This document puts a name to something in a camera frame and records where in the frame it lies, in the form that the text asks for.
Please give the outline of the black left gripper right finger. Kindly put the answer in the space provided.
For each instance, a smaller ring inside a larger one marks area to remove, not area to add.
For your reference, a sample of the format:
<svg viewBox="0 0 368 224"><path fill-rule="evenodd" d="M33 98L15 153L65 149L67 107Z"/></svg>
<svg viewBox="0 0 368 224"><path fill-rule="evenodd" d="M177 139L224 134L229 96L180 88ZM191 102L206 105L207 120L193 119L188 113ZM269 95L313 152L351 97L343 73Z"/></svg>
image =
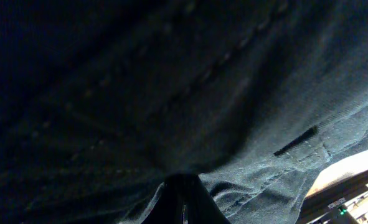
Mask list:
<svg viewBox="0 0 368 224"><path fill-rule="evenodd" d="M183 175L183 197L188 224L230 224L198 175Z"/></svg>

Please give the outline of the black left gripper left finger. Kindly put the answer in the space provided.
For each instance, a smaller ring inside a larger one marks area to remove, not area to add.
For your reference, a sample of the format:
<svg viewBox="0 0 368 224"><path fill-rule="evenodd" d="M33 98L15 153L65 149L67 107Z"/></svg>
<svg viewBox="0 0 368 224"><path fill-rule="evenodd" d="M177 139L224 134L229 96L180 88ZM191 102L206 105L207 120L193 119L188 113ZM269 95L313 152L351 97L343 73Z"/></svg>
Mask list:
<svg viewBox="0 0 368 224"><path fill-rule="evenodd" d="M142 224L183 224L183 184L183 175L168 177L160 198Z"/></svg>

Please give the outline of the black shorts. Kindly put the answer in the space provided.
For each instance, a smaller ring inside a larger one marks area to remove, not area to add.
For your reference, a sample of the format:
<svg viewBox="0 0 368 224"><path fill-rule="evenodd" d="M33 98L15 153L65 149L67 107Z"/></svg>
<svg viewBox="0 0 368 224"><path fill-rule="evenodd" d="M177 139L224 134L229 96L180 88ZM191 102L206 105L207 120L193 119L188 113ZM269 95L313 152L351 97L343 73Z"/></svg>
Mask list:
<svg viewBox="0 0 368 224"><path fill-rule="evenodd" d="M368 149L368 1L0 0L0 223L142 223L198 175L295 223Z"/></svg>

